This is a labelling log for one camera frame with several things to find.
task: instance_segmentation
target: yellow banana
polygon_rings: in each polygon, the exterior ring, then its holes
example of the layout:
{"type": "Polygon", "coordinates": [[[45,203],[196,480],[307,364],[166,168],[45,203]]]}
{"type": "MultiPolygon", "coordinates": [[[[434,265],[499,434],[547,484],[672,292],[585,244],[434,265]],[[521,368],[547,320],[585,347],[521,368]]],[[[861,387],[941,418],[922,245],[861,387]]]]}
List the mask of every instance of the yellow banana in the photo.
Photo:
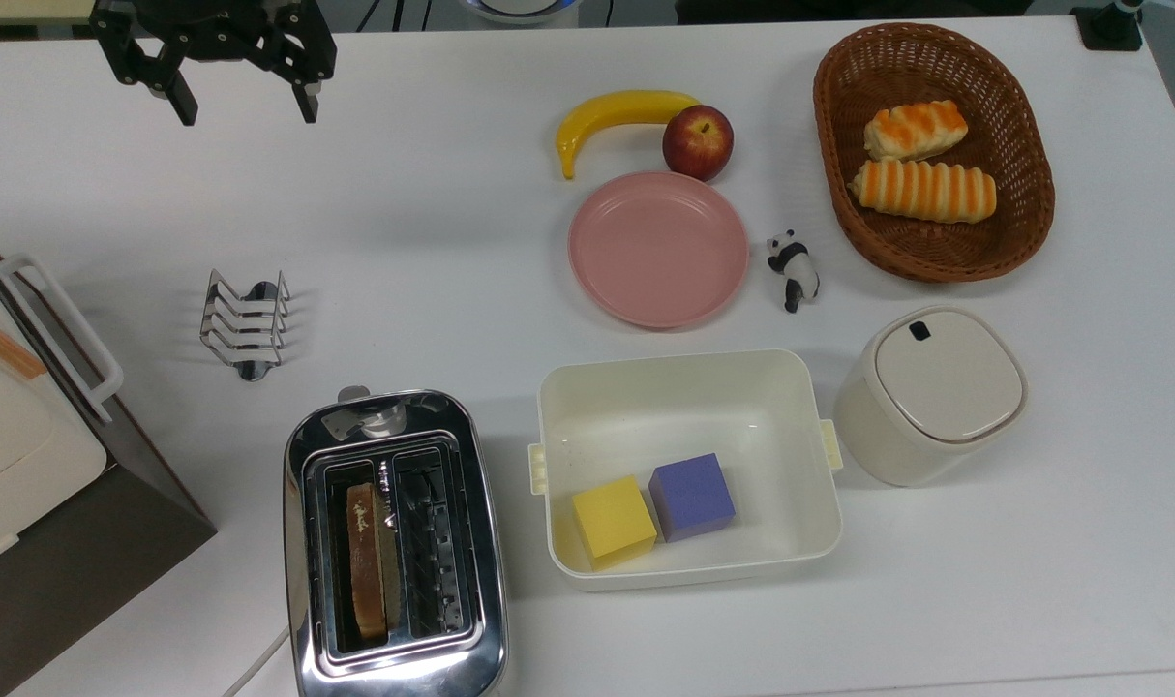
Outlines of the yellow banana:
{"type": "Polygon", "coordinates": [[[575,177],[575,155],[591,134],[620,123],[669,123],[699,99],[663,89],[623,89],[592,96],[566,114],[557,127],[557,155],[562,158],[562,176],[575,177]]]}

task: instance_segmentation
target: wicker basket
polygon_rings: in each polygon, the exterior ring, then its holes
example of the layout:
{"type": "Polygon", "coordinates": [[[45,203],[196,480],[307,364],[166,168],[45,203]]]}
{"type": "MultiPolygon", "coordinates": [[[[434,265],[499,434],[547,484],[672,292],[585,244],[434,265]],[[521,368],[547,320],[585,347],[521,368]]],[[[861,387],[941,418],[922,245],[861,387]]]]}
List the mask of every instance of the wicker basket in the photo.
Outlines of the wicker basket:
{"type": "Polygon", "coordinates": [[[999,277],[1029,260],[1052,226],[1055,190],[1021,85],[967,36],[920,24],[882,24],[845,36],[815,74],[815,122],[838,221],[862,256],[922,282],[999,277]],[[862,128],[875,112],[953,99],[971,130],[932,162],[978,167],[996,181],[996,212],[942,224],[864,208],[847,181],[867,160],[862,128]]]}

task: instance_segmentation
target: metal toast rack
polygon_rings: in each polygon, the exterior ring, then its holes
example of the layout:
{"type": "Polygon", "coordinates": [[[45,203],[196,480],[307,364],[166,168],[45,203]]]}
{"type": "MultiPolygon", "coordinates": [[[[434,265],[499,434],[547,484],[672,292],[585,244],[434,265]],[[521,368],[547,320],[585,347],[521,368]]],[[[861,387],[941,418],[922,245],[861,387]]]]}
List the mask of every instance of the metal toast rack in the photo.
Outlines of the metal toast rack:
{"type": "Polygon", "coordinates": [[[288,301],[290,290],[281,272],[277,282],[258,282],[241,296],[213,269],[204,291],[201,343],[243,380],[258,381],[282,364],[288,301]]]}

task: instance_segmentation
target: white handle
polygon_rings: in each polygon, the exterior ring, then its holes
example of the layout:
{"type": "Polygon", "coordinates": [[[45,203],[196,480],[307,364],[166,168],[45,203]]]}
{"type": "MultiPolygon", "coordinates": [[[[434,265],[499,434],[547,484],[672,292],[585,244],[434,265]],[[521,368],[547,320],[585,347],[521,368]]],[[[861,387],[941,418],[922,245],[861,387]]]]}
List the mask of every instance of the white handle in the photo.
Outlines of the white handle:
{"type": "Polygon", "coordinates": [[[80,314],[80,310],[75,308],[70,297],[67,296],[67,291],[62,289],[62,286],[49,275],[49,272],[34,257],[28,255],[11,255],[0,261],[0,279],[2,283],[11,291],[12,297],[15,299],[16,303],[20,304],[20,309],[25,310],[29,323],[35,328],[41,339],[48,346],[49,351],[53,356],[58,358],[58,362],[63,367],[67,375],[70,376],[70,381],[79,389],[80,394],[88,402],[88,406],[93,408],[93,411],[98,415],[98,418],[103,420],[103,422],[109,422],[110,416],[106,414],[106,401],[113,397],[119,388],[123,384],[123,369],[120,369],[118,361],[110,355],[106,344],[101,343],[100,337],[96,331],[93,331],[93,327],[88,327],[88,321],[85,321],[85,315],[80,314]],[[53,313],[58,315],[58,319],[67,323],[68,329],[73,333],[75,341],[85,349],[87,353],[88,361],[101,373],[103,378],[96,387],[88,388],[88,383],[85,381],[83,376],[80,375],[78,370],[67,360],[62,349],[58,347],[47,328],[39,321],[38,316],[33,311],[25,296],[20,295],[19,290],[15,288],[15,283],[12,282],[12,274],[19,274],[20,269],[29,268],[33,269],[41,281],[45,283],[45,293],[42,295],[48,301],[53,309],[53,313]]]}
{"type": "Polygon", "coordinates": [[[841,444],[837,441],[837,427],[832,420],[821,420],[821,440],[824,441],[824,454],[827,455],[827,468],[832,470],[841,469],[841,444]]]}
{"type": "Polygon", "coordinates": [[[537,442],[526,447],[526,464],[531,468],[531,494],[539,496],[549,492],[549,468],[544,463],[544,445],[537,442]]]}

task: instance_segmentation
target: stainless steel toaster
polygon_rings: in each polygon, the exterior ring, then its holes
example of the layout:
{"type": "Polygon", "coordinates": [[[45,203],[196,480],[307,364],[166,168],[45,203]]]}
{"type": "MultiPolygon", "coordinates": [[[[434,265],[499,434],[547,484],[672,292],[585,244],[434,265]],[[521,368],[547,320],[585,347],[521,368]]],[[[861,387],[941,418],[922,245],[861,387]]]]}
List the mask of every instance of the stainless steel toaster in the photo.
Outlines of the stainless steel toaster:
{"type": "Polygon", "coordinates": [[[338,394],[283,468],[291,650],[304,697],[476,697],[508,663],[506,601],[481,444],[444,393],[338,394]],[[398,608],[365,639],[352,612],[345,490],[370,482],[397,547],[398,608]]]}

